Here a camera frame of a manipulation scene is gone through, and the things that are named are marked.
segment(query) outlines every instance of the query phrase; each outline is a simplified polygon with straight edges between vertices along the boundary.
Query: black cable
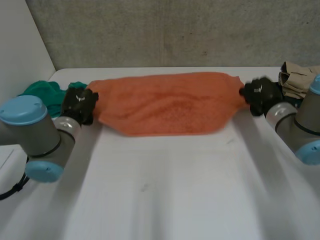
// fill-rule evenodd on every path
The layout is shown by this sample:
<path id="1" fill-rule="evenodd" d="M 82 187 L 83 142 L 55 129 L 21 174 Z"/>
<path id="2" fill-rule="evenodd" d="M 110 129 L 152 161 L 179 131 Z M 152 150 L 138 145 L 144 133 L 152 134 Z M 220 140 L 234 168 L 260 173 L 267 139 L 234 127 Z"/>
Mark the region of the black cable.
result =
<path id="1" fill-rule="evenodd" d="M 29 181 L 29 178 L 26 176 L 26 174 L 24 173 L 22 178 L 20 179 L 20 181 L 14 185 L 9 191 L 0 194 L 0 201 L 10 197 L 11 195 L 15 194 L 16 192 L 19 192 L 23 186 Z"/>

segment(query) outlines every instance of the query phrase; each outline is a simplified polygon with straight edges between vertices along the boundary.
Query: towel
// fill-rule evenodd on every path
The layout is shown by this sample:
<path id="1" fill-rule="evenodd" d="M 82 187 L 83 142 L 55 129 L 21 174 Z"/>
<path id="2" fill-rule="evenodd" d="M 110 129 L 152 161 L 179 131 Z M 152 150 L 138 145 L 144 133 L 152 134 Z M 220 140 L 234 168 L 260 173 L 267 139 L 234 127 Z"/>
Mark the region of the towel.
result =
<path id="1" fill-rule="evenodd" d="M 82 82 L 72 82 L 68 88 L 86 88 L 87 85 Z M 61 104 L 66 95 L 65 90 L 61 90 L 55 81 L 36 81 L 32 83 L 22 95 L 33 95 L 40 98 L 48 109 L 48 113 L 52 118 L 58 117 L 61 113 Z"/>
<path id="2" fill-rule="evenodd" d="M 283 95 L 303 99 L 317 74 L 320 74 L 320 66 L 302 67 L 285 61 L 279 73 L 279 84 L 282 86 Z"/>
<path id="3" fill-rule="evenodd" d="M 93 112 L 98 120 L 127 136 L 209 134 L 223 128 L 246 106 L 239 77 L 219 72 L 96 80 Z"/>

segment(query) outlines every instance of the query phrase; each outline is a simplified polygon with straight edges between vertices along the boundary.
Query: table surface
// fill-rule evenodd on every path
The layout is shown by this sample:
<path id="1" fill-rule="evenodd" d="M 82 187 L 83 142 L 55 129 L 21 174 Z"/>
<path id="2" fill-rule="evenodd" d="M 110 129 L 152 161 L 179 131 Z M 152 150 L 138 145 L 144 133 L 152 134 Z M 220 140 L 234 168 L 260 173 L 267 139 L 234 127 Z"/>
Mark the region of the table surface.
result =
<path id="1" fill-rule="evenodd" d="M 251 81 L 278 67 L 87 68 L 70 82 L 224 72 Z M 201 136 L 125 137 L 84 126 L 62 178 L 0 202 L 1 240 L 319 240 L 320 167 L 299 162 L 264 117 L 244 110 Z"/>

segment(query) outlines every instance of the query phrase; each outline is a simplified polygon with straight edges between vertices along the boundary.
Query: white wall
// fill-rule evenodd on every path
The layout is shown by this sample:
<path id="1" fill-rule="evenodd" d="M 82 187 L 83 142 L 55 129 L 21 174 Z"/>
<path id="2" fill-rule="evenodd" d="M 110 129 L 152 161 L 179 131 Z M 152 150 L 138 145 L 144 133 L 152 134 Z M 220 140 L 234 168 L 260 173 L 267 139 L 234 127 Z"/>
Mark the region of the white wall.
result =
<path id="1" fill-rule="evenodd" d="M 0 0 L 0 104 L 55 73 L 24 0 Z"/>

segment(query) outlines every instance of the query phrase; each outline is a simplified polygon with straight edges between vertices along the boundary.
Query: tan fabric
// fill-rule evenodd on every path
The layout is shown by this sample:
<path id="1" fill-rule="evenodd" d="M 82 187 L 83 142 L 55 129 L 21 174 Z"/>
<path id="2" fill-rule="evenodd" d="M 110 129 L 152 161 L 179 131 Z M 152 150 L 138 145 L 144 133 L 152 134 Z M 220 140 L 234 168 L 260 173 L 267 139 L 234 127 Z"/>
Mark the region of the tan fabric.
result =
<path id="1" fill-rule="evenodd" d="M 320 74 L 320 66 L 309 66 L 309 69 L 314 74 Z"/>
<path id="2" fill-rule="evenodd" d="M 304 98 L 317 74 L 320 74 L 320 65 L 302 67 L 289 61 L 284 62 L 279 73 L 283 95 Z"/>
<path id="3" fill-rule="evenodd" d="M 304 99 L 306 93 L 304 92 L 296 92 L 290 88 L 282 87 L 283 94 L 287 97 L 295 98 L 295 99 Z"/>

